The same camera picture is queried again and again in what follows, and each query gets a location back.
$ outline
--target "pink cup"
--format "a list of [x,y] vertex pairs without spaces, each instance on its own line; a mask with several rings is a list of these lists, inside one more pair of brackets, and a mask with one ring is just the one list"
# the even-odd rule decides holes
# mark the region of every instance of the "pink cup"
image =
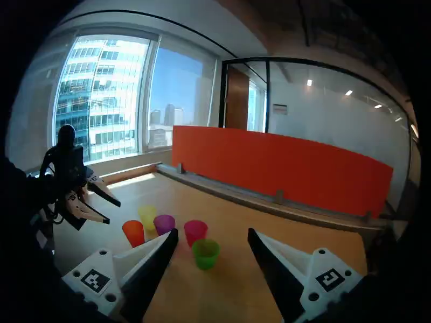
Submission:
[[153,222],[159,236],[175,228],[175,219],[168,214],[157,216]]
[[208,226],[203,221],[191,220],[184,225],[184,231],[191,248],[196,240],[205,239]]

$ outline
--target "desk divider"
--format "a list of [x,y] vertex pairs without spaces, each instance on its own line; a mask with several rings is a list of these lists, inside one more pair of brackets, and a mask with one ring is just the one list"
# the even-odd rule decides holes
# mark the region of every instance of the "desk divider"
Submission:
[[393,169],[358,153],[288,136],[174,126],[172,164],[289,201],[378,218]]

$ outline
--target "table surface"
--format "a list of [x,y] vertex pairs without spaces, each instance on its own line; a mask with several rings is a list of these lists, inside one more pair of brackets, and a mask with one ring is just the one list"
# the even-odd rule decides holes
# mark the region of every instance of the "table surface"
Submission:
[[[89,204],[110,218],[110,225],[87,221],[76,231],[66,221],[54,226],[55,263],[62,274],[99,248],[114,254],[131,248],[122,225],[139,220],[137,209],[155,205],[158,214],[176,219],[179,242],[170,266],[145,314],[145,322],[277,322],[281,315],[247,242],[254,228],[293,248],[312,253],[326,247],[366,274],[365,250],[357,233],[312,226],[247,208],[158,173],[150,173],[110,185],[121,208],[90,194]],[[220,244],[214,268],[199,270],[184,234],[184,223],[207,223],[207,237]],[[145,239],[154,238],[145,232]]]

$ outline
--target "green cup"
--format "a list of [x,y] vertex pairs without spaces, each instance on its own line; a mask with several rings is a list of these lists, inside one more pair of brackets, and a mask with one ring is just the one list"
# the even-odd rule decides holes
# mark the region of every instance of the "green cup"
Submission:
[[216,263],[217,256],[220,253],[220,246],[214,240],[201,239],[195,241],[192,251],[198,268],[208,270],[213,268]]

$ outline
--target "skyscraper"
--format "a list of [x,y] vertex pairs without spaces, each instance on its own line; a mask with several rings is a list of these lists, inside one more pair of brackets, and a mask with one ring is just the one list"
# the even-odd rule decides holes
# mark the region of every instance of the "skyscraper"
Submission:
[[173,111],[173,124],[174,125],[182,125],[183,124],[183,116],[184,109],[183,108],[175,108]]
[[136,151],[137,91],[147,47],[138,38],[109,36],[82,36],[74,44],[61,75],[55,130],[75,128],[85,162]]
[[165,108],[165,125],[174,125],[175,120],[175,106],[173,104],[168,104]]
[[154,110],[150,113],[150,124],[160,124],[162,112],[160,110]]

